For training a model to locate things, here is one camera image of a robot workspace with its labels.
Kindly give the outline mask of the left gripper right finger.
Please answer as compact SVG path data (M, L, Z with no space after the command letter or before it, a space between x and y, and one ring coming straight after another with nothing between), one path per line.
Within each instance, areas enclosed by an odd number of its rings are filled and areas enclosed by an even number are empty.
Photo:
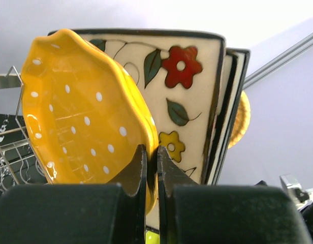
M157 165L161 243L312 243L281 189L199 185L162 146Z

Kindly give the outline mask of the orange polka dot plate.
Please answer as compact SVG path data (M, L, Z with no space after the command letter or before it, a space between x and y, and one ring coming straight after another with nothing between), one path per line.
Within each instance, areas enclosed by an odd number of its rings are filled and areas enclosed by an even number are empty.
M127 55L138 43L61 29L36 37L21 70L29 140L51 184L104 184L146 147L159 145L140 74Z

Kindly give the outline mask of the green polka dot plate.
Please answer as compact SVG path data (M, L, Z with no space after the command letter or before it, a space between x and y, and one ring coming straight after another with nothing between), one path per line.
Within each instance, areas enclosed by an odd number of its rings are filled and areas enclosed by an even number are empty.
M153 231L146 230L145 243L146 244L160 244L160 235Z

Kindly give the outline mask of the floral square plate dark rim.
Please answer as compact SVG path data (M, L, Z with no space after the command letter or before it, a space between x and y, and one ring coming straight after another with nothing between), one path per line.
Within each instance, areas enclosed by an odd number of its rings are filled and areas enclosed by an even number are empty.
M209 33L150 29L82 29L79 35L123 36L138 43L128 54L140 74L138 89L155 122L160 145L201 183L211 152L224 38Z

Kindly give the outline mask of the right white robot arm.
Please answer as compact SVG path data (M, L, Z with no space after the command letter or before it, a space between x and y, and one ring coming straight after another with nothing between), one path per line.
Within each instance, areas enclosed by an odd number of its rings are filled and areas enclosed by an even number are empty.
M301 212L309 232L313 235L313 188L304 189L291 174L279 177L281 186Z

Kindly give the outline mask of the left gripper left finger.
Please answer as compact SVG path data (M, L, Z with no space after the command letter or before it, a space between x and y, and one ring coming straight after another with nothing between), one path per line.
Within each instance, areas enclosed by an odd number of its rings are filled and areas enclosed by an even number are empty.
M147 155L106 184L22 185L0 197L0 243L144 243Z

